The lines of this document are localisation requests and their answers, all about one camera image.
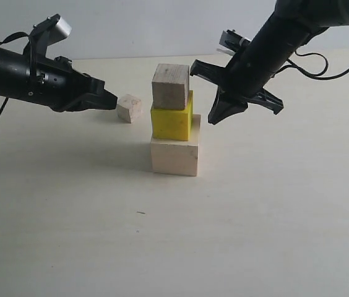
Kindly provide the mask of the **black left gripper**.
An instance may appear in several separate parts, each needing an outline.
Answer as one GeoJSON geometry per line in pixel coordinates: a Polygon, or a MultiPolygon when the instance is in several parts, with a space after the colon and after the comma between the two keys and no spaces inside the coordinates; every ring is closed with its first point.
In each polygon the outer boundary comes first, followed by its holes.
{"type": "Polygon", "coordinates": [[[118,97],[105,90],[105,82],[72,67],[63,56],[26,60],[26,86],[22,100],[55,112],[115,110],[118,97]]]}

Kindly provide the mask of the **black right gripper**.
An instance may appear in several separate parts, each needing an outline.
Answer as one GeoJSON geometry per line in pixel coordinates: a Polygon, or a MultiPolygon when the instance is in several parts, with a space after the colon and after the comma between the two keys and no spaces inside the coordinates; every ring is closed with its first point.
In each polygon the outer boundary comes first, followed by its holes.
{"type": "Polygon", "coordinates": [[[263,106],[278,114],[283,101],[264,89],[273,72],[264,70],[249,58],[249,45],[243,53],[236,53],[225,66],[195,60],[190,75],[198,76],[217,86],[209,124],[216,125],[230,116],[243,113],[249,104],[263,106]]]}

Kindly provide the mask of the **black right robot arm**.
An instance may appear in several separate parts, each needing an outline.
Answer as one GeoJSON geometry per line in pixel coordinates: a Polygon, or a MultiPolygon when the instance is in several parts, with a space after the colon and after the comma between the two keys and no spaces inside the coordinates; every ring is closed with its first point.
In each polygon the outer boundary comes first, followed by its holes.
{"type": "Polygon", "coordinates": [[[349,1],[277,1],[252,40],[232,30],[222,32],[219,44],[233,52],[229,63],[220,67],[196,60],[190,72],[217,86],[208,122],[218,124],[249,104],[281,112],[282,100],[265,90],[265,84],[298,48],[341,26],[349,26],[349,1]]]}

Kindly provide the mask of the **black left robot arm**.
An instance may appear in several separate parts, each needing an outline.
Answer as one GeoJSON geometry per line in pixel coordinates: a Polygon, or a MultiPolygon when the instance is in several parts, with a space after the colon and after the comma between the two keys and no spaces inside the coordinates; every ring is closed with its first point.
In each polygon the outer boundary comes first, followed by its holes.
{"type": "Polygon", "coordinates": [[[105,82],[73,69],[70,59],[38,55],[35,79],[29,59],[29,55],[0,48],[0,96],[59,113],[116,108],[118,98],[105,90],[105,82]]]}

